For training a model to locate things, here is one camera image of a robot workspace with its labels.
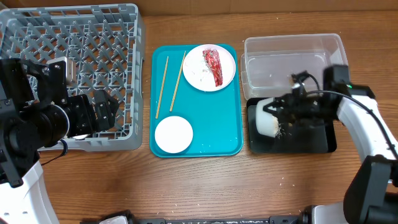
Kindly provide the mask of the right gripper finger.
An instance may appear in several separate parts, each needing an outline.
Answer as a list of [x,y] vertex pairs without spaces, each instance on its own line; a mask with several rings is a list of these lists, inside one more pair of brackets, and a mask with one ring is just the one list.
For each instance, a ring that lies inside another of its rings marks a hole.
[[281,96],[271,99],[270,103],[266,103],[262,109],[270,114],[288,114],[293,108],[293,96]]
[[269,124],[295,123],[295,115],[291,113],[269,113],[267,119]]

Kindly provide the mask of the grey bowl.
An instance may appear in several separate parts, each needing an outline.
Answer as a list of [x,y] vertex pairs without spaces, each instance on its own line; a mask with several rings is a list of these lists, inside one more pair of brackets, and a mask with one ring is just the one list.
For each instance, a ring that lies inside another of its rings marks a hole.
[[256,105],[255,117],[257,132],[270,138],[275,138],[279,133],[279,121],[271,113],[264,111],[263,108],[273,101],[274,98],[260,100]]

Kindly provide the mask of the small pink-rimmed plate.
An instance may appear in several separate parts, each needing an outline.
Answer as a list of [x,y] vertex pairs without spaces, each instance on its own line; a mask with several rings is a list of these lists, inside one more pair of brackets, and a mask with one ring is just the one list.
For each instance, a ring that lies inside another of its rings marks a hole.
[[183,152],[189,147],[192,140],[192,125],[183,117],[169,116],[156,126],[155,142],[166,153]]

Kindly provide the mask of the red wrapper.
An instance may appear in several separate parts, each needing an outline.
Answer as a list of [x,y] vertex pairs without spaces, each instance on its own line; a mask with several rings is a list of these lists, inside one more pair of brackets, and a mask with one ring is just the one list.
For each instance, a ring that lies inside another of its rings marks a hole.
[[213,74],[215,87],[221,86],[223,84],[223,74],[218,51],[216,49],[205,49],[203,51],[203,58],[206,66]]

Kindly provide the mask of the wooden chopstick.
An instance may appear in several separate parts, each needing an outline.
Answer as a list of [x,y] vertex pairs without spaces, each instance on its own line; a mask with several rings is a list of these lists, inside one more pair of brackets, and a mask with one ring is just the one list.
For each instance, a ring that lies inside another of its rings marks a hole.
[[164,74],[163,74],[163,77],[162,77],[162,83],[161,83],[160,93],[159,93],[159,100],[158,100],[158,103],[157,103],[157,111],[156,111],[156,115],[155,115],[156,119],[159,118],[159,112],[160,112],[160,107],[161,107],[161,102],[162,102],[162,95],[163,95],[163,91],[164,91],[164,83],[165,83],[165,78],[166,78],[166,75],[167,75],[168,64],[169,64],[169,56],[167,56],[166,62],[165,62]]
[[177,81],[176,81],[175,88],[174,88],[172,101],[171,101],[170,108],[169,108],[169,112],[172,112],[173,108],[174,108],[175,99],[176,99],[176,96],[177,96],[177,91],[178,91],[178,86],[179,86],[179,82],[180,82],[180,77],[181,77],[181,74],[183,72],[183,63],[184,63],[186,54],[187,54],[187,51],[184,51],[183,58],[182,58],[182,61],[181,61],[181,64],[180,64],[180,70],[178,72],[178,77],[177,77]]

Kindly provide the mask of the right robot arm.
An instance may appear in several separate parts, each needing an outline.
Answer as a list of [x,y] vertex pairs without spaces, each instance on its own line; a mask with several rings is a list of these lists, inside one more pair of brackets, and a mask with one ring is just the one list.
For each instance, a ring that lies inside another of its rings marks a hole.
[[346,65],[323,71],[323,88],[307,91],[308,72],[293,74],[291,93],[261,100],[256,106],[259,134],[276,138],[283,123],[332,119],[348,130],[362,164],[344,199],[303,211],[298,223],[397,223],[397,140],[384,122],[370,87],[354,85]]

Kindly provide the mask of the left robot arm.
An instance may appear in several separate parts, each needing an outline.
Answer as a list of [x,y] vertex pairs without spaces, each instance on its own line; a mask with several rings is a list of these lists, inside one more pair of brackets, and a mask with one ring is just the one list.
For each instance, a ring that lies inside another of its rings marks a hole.
[[38,150],[111,129],[119,103],[104,90],[69,96],[76,76],[67,57],[1,60],[1,223],[58,223]]

